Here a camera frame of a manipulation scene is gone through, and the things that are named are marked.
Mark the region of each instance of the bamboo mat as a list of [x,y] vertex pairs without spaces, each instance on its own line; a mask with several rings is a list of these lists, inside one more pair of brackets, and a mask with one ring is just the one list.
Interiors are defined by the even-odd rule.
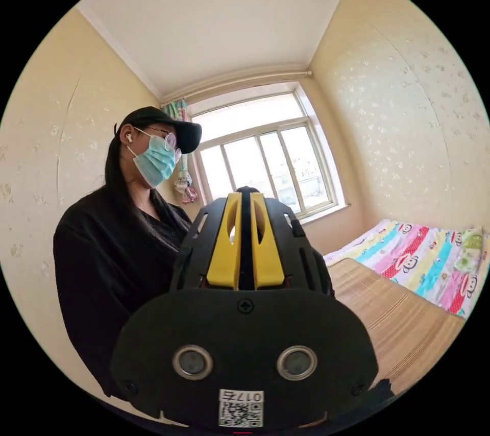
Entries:
[[335,297],[366,326],[379,364],[374,384],[389,378],[399,394],[439,361],[464,326],[444,311],[354,259],[329,267]]

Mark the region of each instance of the ear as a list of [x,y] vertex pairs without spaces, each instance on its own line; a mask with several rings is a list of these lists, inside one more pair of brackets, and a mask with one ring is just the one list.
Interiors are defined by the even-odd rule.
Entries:
[[134,128],[131,124],[127,123],[121,128],[119,132],[119,139],[123,145],[130,145],[135,139]]

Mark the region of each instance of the qr code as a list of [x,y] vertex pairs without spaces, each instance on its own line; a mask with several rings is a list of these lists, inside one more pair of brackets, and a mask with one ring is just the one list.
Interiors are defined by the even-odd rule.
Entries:
[[263,392],[222,390],[219,398],[219,426],[262,427]]

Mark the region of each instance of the window frame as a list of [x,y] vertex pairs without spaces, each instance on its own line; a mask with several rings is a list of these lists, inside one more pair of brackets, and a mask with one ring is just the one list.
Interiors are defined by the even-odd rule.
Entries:
[[[325,184],[325,189],[327,192],[327,197],[328,201],[320,203],[316,206],[313,206],[309,208],[306,212],[300,211],[296,213],[296,217],[299,220],[302,221],[310,221],[314,219],[316,216],[327,214],[329,213],[329,210],[332,208],[342,208],[345,207],[345,200],[343,193],[340,192],[341,196],[339,199],[339,193],[338,190],[340,189],[340,183],[337,183],[337,185],[334,184],[333,182],[333,176],[331,169],[327,163],[327,158],[325,155],[325,144],[326,144],[326,139],[325,135],[318,135],[317,132],[319,130],[318,125],[314,124],[314,121],[312,121],[312,107],[309,104],[309,101],[306,100],[306,95],[301,89],[301,86],[299,83],[295,82],[293,84],[291,83],[283,83],[283,84],[271,84],[271,85],[266,85],[266,86],[261,86],[261,87],[254,87],[251,89],[242,89],[240,91],[237,91],[235,93],[230,92],[227,94],[223,94],[222,96],[218,96],[215,98],[211,98],[209,100],[204,100],[200,101],[199,103],[195,103],[192,105],[189,105],[189,117],[191,120],[195,116],[200,116],[202,114],[216,111],[218,109],[222,109],[225,107],[233,106],[235,104],[240,104],[248,101],[254,101],[258,99],[266,99],[269,97],[274,97],[278,95],[284,95],[284,94],[292,94],[293,97],[296,100],[296,103],[298,104],[298,107],[302,113],[301,117],[293,118],[293,119],[286,119],[282,120],[279,122],[275,123],[270,123],[266,125],[261,125],[261,126],[256,126],[252,127],[246,130],[240,130],[238,132],[233,132],[229,133],[227,135],[217,137],[214,139],[211,139],[209,141],[201,143],[198,148],[195,150],[195,152],[192,155],[192,159],[194,162],[194,168],[197,173],[197,181],[199,184],[199,187],[201,188],[201,195],[202,195],[202,200],[204,204],[208,204],[212,201],[212,194],[210,191],[206,171],[204,168],[203,160],[201,157],[201,152],[203,150],[220,146],[221,152],[223,154],[225,166],[227,168],[229,178],[230,178],[230,183],[232,186],[232,189],[236,189],[236,185],[234,183],[233,179],[233,173],[231,172],[231,168],[228,162],[228,158],[226,156],[226,152],[224,152],[224,145],[228,143],[232,143],[234,141],[242,140],[245,138],[251,138],[254,137],[256,139],[256,142],[258,144],[259,151],[261,153],[262,159],[264,161],[265,169],[267,172],[267,177],[271,183],[271,187],[274,193],[275,198],[277,198],[277,190],[275,187],[275,184],[273,182],[270,170],[268,168],[268,163],[265,158],[264,150],[262,148],[262,144],[260,142],[260,135],[266,134],[266,133],[274,133],[279,137],[279,141],[281,143],[281,147],[284,151],[287,165],[289,168],[289,171],[291,173],[291,178],[293,181],[293,185],[296,191],[296,194],[298,196],[298,200],[300,203],[300,207],[303,209],[304,208],[304,201],[303,201],[303,196],[301,195],[298,180],[296,177],[296,173],[294,172],[294,168],[292,165],[292,162],[289,157],[289,152],[287,151],[287,148],[285,147],[285,143],[283,140],[282,135],[280,134],[280,131],[284,130],[289,130],[293,128],[300,128],[303,127],[306,129],[307,135],[310,139],[310,143],[313,149],[313,152],[315,154],[315,157],[318,162],[318,168],[320,170],[322,179]],[[334,169],[335,175],[338,180],[338,172],[337,169]]]

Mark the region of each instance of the eyeglasses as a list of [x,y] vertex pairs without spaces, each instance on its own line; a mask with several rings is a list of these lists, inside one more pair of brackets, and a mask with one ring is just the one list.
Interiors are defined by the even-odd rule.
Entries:
[[182,157],[182,151],[180,150],[180,148],[176,148],[177,137],[175,136],[175,133],[171,133],[170,131],[161,130],[160,128],[152,128],[151,126],[149,127],[149,129],[159,131],[161,133],[166,133],[166,136],[164,139],[165,150],[167,150],[167,152],[170,152],[170,150],[175,150],[175,162],[178,162],[180,160],[180,158]]

